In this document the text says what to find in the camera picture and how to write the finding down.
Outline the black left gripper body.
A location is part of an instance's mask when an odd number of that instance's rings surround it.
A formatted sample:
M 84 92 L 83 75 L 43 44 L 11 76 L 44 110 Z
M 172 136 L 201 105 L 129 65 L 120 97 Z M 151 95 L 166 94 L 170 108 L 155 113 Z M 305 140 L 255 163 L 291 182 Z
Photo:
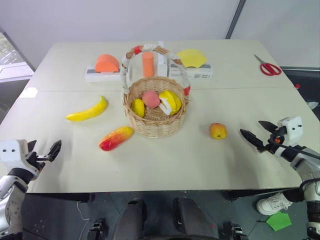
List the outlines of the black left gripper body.
M 52 156 L 50 154 L 37 155 L 35 151 L 32 151 L 25 156 L 25 161 L 25 169 L 34 176 L 38 176 L 46 165 L 45 161 L 51 162 Z

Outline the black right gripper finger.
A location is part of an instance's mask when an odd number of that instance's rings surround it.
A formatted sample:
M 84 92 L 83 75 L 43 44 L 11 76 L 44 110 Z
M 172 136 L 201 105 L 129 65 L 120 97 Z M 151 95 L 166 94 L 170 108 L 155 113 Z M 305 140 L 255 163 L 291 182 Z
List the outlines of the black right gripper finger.
M 252 132 L 245 130 L 245 129 L 240 129 L 241 135 L 253 146 L 256 147 L 256 149 L 262 153 L 265 151 L 265 146 L 263 142 L 256 137 Z
M 259 120 L 258 123 L 268 132 L 273 133 L 277 129 L 277 125 L 269 122 L 269 121 L 264 121 L 264 120 Z

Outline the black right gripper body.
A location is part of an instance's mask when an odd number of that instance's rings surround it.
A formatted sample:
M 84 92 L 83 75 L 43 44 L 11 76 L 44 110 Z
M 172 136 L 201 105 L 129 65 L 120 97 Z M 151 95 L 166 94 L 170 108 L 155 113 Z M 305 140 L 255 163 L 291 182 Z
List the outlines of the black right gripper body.
M 265 129 L 271 133 L 268 144 L 264 146 L 264 149 L 271 154 L 275 154 L 278 148 L 285 140 L 285 134 L 287 133 L 287 128 L 285 126 L 277 127 L 267 126 Z

